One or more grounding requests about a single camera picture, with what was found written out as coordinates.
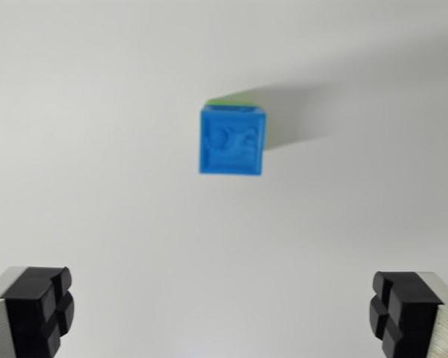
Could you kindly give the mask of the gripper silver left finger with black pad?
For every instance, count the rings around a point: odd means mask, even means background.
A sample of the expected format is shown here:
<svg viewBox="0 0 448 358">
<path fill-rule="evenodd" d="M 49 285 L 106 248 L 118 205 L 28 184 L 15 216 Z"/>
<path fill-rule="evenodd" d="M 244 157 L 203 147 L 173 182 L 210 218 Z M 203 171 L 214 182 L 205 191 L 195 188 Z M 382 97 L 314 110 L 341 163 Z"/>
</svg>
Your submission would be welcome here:
<svg viewBox="0 0 448 358">
<path fill-rule="evenodd" d="M 0 357 L 51 358 L 74 319 L 67 267 L 12 266 L 0 275 Z"/>
</svg>

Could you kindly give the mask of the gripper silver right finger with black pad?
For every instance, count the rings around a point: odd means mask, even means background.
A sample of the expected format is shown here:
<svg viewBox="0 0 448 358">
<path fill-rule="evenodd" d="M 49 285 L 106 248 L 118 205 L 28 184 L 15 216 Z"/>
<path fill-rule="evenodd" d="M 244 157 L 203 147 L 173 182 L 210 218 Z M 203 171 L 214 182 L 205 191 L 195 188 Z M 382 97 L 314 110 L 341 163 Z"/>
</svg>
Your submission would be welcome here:
<svg viewBox="0 0 448 358">
<path fill-rule="evenodd" d="M 370 326 L 386 357 L 448 357 L 448 285 L 434 272 L 378 271 Z"/>
</svg>

